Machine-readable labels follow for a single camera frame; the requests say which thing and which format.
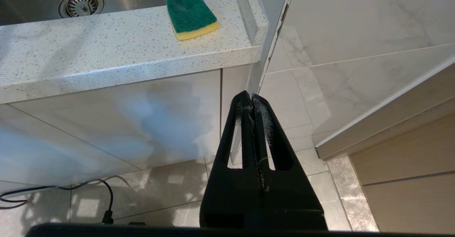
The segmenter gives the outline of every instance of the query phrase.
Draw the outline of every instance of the power cord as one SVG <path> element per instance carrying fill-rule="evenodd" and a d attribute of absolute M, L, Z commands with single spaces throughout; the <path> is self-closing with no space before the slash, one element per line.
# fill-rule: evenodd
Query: power cord
<path fill-rule="evenodd" d="M 28 203 L 28 200 L 16 200 L 16 201 L 6 200 L 3 198 L 6 195 L 12 195 L 12 194 L 21 193 L 21 192 L 29 192 L 29 191 L 36 191 L 36 190 L 42 190 L 42 189 L 49 189 L 49 188 L 56 188 L 56 189 L 62 189 L 62 190 L 74 190 L 79 187 L 83 187 L 84 185 L 86 185 L 90 182 L 95 182 L 95 181 L 99 181 L 99 182 L 103 183 L 104 185 L 106 185 L 107 189 L 109 189 L 109 193 L 111 195 L 111 200 L 109 201 L 109 209 L 104 212 L 104 217 L 103 217 L 102 222 L 104 224 L 112 224 L 114 222 L 114 220 L 112 219 L 112 210 L 111 209 L 112 209 L 112 202 L 114 201 L 114 193 L 112 193 L 112 188 L 110 187 L 110 185 L 106 181 L 99 179 L 99 178 L 91 179 L 89 181 L 83 182 L 82 184 L 77 185 L 76 187 L 68 188 L 68 187 L 59 187 L 57 185 L 47 185 L 45 187 L 33 187 L 33 188 L 15 190 L 15 191 L 11 191 L 11 192 L 5 192 L 2 195 L 0 195 L 0 201 L 4 201 L 5 203 L 20 203 L 20 204 L 11 206 L 11 207 L 1 207 L 0 206 L 0 210 L 14 209 L 14 208 L 18 208 L 20 206 L 26 205 Z"/>

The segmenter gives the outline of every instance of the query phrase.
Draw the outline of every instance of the white marble wall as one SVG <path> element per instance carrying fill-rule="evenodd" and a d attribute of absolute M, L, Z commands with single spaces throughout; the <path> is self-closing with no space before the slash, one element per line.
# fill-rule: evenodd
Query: white marble wall
<path fill-rule="evenodd" d="M 455 55 L 454 5 L 292 0 L 267 72 L 292 72 L 316 145 Z"/>

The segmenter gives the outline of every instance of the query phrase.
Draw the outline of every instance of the wooden cabinet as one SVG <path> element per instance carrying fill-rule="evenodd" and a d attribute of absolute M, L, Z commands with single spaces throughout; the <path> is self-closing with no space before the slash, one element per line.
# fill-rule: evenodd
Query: wooden cabinet
<path fill-rule="evenodd" d="M 7 104 L 0 105 L 0 144 L 1 192 L 28 187 L 21 184 L 68 185 L 137 170 Z"/>
<path fill-rule="evenodd" d="M 147 169 L 216 153 L 220 71 L 11 105 L 139 169 Z"/>

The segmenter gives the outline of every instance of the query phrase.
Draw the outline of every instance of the green scouring pad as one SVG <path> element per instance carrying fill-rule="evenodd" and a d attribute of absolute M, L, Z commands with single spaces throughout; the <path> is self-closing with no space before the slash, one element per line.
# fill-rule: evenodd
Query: green scouring pad
<path fill-rule="evenodd" d="M 203 0 L 166 0 L 175 36 L 186 40 L 218 28 L 215 15 Z"/>

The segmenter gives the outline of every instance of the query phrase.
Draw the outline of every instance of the sink strainer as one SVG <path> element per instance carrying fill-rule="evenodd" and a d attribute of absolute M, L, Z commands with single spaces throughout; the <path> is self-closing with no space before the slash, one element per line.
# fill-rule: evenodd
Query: sink strainer
<path fill-rule="evenodd" d="M 61 17 L 80 17 L 101 13 L 103 0 L 62 0 L 59 5 Z"/>

